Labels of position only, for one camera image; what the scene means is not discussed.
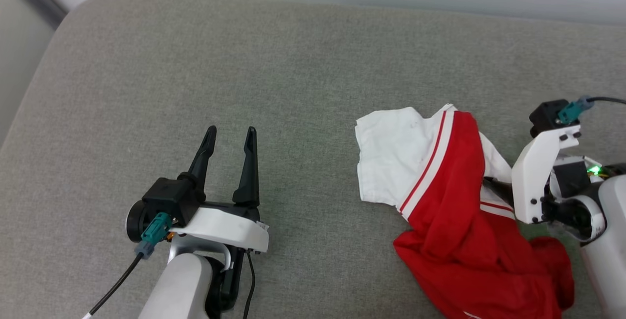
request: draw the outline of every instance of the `cable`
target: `cable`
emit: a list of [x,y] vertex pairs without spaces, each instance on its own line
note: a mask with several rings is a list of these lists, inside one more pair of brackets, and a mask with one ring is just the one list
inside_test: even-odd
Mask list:
[[96,312],[98,312],[98,310],[100,309],[100,307],[105,304],[105,302],[107,301],[107,299],[109,299],[109,297],[111,297],[113,295],[113,293],[119,288],[119,286],[124,282],[124,280],[128,277],[128,275],[130,275],[130,273],[134,270],[135,266],[137,266],[137,264],[139,263],[139,261],[143,258],[143,253],[139,253],[137,254],[137,257],[134,258],[134,261],[131,263],[131,265],[128,267],[128,269],[122,274],[122,276],[119,278],[119,280],[115,283],[115,285],[111,288],[111,290],[109,290],[109,292],[107,292],[107,294],[102,297],[102,299],[100,301],[98,301],[98,303],[89,311],[89,313],[87,313],[85,315],[85,319],[89,319],[91,318],[92,315],[94,315]]
[[248,311],[250,310],[250,302],[252,301],[252,294],[254,293],[254,267],[252,266],[252,257],[250,257],[250,252],[248,252],[248,263],[250,263],[250,272],[252,273],[252,285],[250,285],[250,293],[248,294],[248,300],[246,301],[246,309],[244,309],[244,319],[248,318]]
[[626,105],[626,100],[618,99],[618,98],[611,98],[610,96],[594,96],[593,98],[588,98],[587,101],[589,101],[589,102],[591,102],[591,101],[609,101],[609,102],[612,102],[612,103],[620,103],[620,104]]

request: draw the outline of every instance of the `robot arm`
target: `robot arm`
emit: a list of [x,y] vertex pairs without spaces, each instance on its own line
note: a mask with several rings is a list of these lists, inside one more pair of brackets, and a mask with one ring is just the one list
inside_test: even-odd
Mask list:
[[[250,261],[250,252],[268,251],[268,226],[261,223],[257,209],[256,130],[248,129],[246,160],[239,188],[233,193],[234,204],[205,201],[204,181],[216,133],[214,126],[206,131],[188,172],[177,180],[158,179],[128,214],[127,233],[135,242],[143,242],[145,230],[159,213],[176,221],[168,230],[168,265],[140,318],[218,319],[237,301],[244,257]],[[224,262],[194,254],[198,251],[222,254]]]
[[583,97],[542,103],[532,114],[534,138],[512,169],[512,183],[485,185],[514,206],[527,224],[554,223],[581,241],[581,255],[608,319],[626,313],[626,165],[599,166],[586,157],[561,156],[579,144]]

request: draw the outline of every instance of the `teal connector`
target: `teal connector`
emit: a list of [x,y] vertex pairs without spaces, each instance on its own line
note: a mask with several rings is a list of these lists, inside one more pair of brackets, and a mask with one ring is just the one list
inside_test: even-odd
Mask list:
[[141,239],[156,245],[163,241],[172,228],[172,217],[165,212],[159,212],[150,222],[148,228],[141,234]]
[[134,248],[134,253],[141,253],[142,259],[148,259],[155,251],[157,243],[165,239],[171,228],[172,217],[165,212],[159,212],[141,234],[141,242]]
[[589,110],[593,107],[593,101],[587,101],[589,96],[581,96],[577,101],[568,103],[565,109],[559,111],[559,120],[563,125],[569,125],[575,120],[578,120],[579,116],[585,110]]

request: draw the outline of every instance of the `gray cushion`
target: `gray cushion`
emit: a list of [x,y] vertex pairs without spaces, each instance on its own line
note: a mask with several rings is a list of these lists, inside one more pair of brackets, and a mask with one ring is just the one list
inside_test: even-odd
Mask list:
[[[134,257],[124,222],[158,177],[185,170],[217,125],[206,194],[228,201],[246,129],[259,135],[251,318],[436,318],[396,256],[407,224],[358,197],[355,119],[445,103],[472,112],[513,162],[541,102],[626,97],[626,29],[261,0],[91,0],[54,35],[0,150],[0,313],[77,318]],[[626,107],[583,117],[581,147],[624,161]],[[526,234],[545,232],[541,226]],[[577,245],[567,318],[599,315]],[[132,318],[167,246],[96,315]],[[250,284],[225,318],[240,318]]]

